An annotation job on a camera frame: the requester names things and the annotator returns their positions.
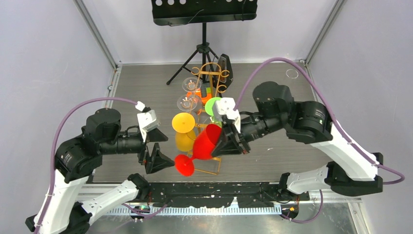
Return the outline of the red silicone wine glass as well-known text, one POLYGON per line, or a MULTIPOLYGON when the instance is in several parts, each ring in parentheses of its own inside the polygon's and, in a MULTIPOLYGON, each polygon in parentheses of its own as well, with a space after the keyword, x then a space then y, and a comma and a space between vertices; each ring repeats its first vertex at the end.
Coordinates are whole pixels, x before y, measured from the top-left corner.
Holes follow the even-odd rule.
POLYGON ((191 156, 184 154, 177 155, 175 158, 175 168, 183 176, 191 176, 195 172, 194 160, 215 160, 212 151, 217 145, 219 136, 222 132, 220 126, 209 124, 195 138, 191 156))

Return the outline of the gold wire wine glass rack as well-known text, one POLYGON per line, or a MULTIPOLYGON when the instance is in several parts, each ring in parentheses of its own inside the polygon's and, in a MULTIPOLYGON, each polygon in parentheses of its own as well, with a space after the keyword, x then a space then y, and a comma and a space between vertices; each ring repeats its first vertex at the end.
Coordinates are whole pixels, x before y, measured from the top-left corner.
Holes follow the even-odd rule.
POLYGON ((195 78, 184 80, 183 89, 187 91, 186 99, 190 101, 189 112, 196 115, 196 134, 200 134, 209 124, 221 126, 213 117, 212 105, 222 98, 221 93, 226 91, 232 77, 226 64, 215 62, 208 62, 200 68, 193 67, 190 72, 195 78))

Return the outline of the clear tall flute glass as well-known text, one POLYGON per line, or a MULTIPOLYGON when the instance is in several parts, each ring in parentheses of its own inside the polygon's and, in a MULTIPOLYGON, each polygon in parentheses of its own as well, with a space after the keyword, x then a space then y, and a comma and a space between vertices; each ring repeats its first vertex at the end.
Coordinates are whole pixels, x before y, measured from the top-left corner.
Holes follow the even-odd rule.
POLYGON ((285 72, 287 78, 297 79, 299 77, 299 72, 296 69, 288 69, 285 72))

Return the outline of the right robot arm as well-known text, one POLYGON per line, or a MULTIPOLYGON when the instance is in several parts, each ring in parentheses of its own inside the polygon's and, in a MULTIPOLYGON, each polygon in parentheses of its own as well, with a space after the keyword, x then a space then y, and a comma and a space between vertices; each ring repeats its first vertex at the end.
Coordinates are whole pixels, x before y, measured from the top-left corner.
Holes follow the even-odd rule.
POLYGON ((288 86, 267 81, 253 90, 257 112, 235 110, 232 98, 214 102, 214 118, 222 132, 213 156, 248 154, 249 143, 284 129, 286 136, 308 144, 330 157, 326 165, 303 173, 284 173, 276 193, 284 200, 307 191, 330 189, 345 196, 362 196, 383 191, 378 166, 381 153, 369 153, 351 144, 339 132, 327 108, 316 101, 295 101, 288 86))

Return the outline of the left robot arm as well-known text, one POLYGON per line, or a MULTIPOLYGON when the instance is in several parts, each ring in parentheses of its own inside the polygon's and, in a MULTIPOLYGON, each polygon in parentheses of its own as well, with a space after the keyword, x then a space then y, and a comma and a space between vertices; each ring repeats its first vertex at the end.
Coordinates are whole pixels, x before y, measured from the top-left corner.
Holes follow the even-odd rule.
POLYGON ((86 120, 82 133, 58 147, 54 156, 53 193, 46 197, 38 214, 25 223, 37 234, 84 234, 90 226, 118 205, 145 201, 150 184, 140 174, 129 175, 116 188, 88 201, 77 201, 82 186, 94 169, 102 165, 104 155, 137 154, 147 174, 174 166, 160 151, 160 142, 168 140, 157 125, 148 133, 121 130, 121 114, 102 108, 86 120))

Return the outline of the yellow silicone wine glass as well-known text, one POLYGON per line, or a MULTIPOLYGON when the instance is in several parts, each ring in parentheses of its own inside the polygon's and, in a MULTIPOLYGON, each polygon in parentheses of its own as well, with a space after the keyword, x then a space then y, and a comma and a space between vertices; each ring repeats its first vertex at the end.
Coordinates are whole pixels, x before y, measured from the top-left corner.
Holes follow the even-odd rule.
POLYGON ((195 118, 189 113, 178 113, 172 119, 171 124, 176 131, 175 144, 177 149, 182 152, 191 151, 196 138, 193 130, 195 118))

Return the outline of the green silicone wine glass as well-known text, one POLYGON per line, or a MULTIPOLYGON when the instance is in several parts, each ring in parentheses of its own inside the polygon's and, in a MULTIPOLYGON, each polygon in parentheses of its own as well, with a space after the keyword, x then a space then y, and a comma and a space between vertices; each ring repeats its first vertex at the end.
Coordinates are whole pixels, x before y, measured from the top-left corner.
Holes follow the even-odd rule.
POLYGON ((213 105, 216 101, 220 100, 221 97, 213 97, 208 100, 205 104, 205 112, 209 115, 209 117, 204 121, 204 124, 215 124, 219 127, 222 126, 222 123, 215 119, 213 113, 213 105))

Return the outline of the clear wine glass back left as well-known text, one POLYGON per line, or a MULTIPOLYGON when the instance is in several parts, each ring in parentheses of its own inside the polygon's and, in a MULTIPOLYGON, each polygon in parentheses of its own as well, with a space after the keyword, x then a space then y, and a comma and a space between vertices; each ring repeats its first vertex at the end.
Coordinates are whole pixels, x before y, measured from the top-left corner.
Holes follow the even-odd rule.
POLYGON ((203 103, 197 95, 183 95, 178 98, 177 107, 183 112, 198 112, 203 108, 203 103))

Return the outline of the clear wine glass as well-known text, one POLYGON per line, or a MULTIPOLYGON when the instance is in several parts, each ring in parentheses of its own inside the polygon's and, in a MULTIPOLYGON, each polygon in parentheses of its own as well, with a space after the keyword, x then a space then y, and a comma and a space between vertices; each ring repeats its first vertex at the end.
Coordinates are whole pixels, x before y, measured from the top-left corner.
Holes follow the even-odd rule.
POLYGON ((203 108, 203 103, 197 95, 183 95, 178 98, 177 107, 183 112, 198 112, 203 108))
POLYGON ((190 93, 200 90, 201 86, 202 81, 195 77, 186 78, 182 83, 183 90, 190 93))

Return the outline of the clear wine glass back right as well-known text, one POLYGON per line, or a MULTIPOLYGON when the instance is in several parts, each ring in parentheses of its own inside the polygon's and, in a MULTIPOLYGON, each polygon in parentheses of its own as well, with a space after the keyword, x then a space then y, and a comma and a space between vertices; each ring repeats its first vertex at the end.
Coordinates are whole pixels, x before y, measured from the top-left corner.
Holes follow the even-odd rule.
POLYGON ((200 90, 201 86, 202 81, 195 77, 186 78, 182 83, 183 90, 190 93, 200 90))

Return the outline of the orange toy block piece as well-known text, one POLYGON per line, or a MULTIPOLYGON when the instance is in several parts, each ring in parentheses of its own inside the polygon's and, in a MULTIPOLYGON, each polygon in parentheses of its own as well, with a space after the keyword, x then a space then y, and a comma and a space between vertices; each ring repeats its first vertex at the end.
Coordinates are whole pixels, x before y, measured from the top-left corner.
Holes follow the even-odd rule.
POLYGON ((195 94, 201 98, 203 105, 205 105, 212 98, 210 87, 198 89, 195 94))

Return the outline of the black metronome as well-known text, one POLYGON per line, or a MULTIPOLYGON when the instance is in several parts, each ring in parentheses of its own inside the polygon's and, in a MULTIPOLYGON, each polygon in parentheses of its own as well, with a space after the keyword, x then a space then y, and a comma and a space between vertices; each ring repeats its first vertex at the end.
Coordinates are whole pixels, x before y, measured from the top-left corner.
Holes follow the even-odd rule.
POLYGON ((217 67, 217 71, 221 72, 218 83, 220 85, 219 91, 223 92, 232 84, 234 78, 229 56, 221 54, 218 60, 218 65, 220 68, 217 67))

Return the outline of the black music stand tripod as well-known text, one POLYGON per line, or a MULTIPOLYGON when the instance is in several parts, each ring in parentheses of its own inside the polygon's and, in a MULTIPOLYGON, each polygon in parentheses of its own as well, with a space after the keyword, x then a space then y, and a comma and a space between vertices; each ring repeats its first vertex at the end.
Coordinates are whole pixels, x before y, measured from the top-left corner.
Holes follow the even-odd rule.
POLYGON ((151 0, 153 22, 158 26, 184 26, 198 24, 202 26, 202 43, 181 65, 166 85, 175 79, 197 54, 202 55, 202 64, 218 59, 217 54, 207 42, 207 24, 225 21, 248 21, 257 16, 257 0, 151 0))

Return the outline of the black taped front rail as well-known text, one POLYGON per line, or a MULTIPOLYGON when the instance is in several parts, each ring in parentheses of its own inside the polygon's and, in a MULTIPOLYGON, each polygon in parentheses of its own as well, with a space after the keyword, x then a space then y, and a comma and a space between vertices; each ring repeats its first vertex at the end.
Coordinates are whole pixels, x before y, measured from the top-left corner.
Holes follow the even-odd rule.
POLYGON ((175 182, 150 183, 136 201, 169 208, 227 208, 237 201, 241 208, 267 208, 273 202, 287 202, 276 184, 269 182, 175 182))

